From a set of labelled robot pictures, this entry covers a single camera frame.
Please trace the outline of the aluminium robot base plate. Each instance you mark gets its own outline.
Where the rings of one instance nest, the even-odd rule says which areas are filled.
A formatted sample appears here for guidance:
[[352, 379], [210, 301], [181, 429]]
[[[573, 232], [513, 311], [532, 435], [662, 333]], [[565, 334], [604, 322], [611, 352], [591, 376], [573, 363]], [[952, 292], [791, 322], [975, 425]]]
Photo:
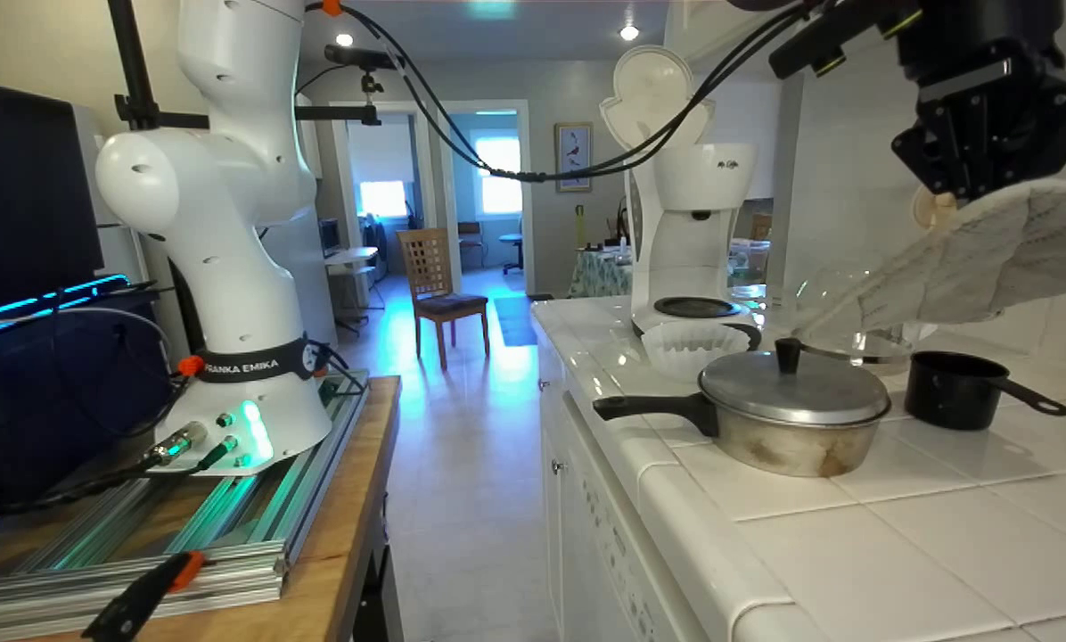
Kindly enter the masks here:
[[277, 598], [363, 404], [363, 390], [339, 393], [327, 440], [252, 479], [136, 479], [60, 510], [0, 517], [0, 642], [79, 636], [180, 553], [200, 553], [204, 567], [158, 618]]

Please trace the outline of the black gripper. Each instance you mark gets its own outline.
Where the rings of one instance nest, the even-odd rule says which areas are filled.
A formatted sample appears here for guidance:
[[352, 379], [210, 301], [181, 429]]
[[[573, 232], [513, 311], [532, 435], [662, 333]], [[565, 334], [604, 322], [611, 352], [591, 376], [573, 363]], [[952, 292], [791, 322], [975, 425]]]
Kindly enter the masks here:
[[899, 32], [918, 122], [895, 158], [932, 190], [978, 199], [1066, 168], [1062, 0], [921, 0]]

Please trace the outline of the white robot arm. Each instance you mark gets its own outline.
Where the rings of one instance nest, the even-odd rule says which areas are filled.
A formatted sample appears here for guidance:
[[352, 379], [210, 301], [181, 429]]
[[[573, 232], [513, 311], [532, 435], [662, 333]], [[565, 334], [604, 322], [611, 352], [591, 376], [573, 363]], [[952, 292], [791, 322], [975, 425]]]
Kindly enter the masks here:
[[[180, 64], [208, 100], [200, 129], [163, 122], [105, 142], [109, 207], [155, 237], [181, 271], [204, 333], [204, 372], [155, 435], [161, 473], [239, 479], [314, 448], [333, 422], [308, 372], [295, 280], [262, 232], [314, 199], [295, 133], [305, 17], [339, 0], [180, 0]], [[790, 80], [828, 74], [873, 28], [899, 48], [918, 122], [895, 152], [959, 204], [1066, 163], [1062, 0], [729, 0], [716, 68], [754, 53]], [[704, 135], [715, 86], [683, 39], [635, 48], [615, 68], [604, 126], [622, 150], [567, 161], [567, 183], [622, 176], [640, 193], [630, 322], [655, 334], [724, 296], [724, 204], [737, 193]]]

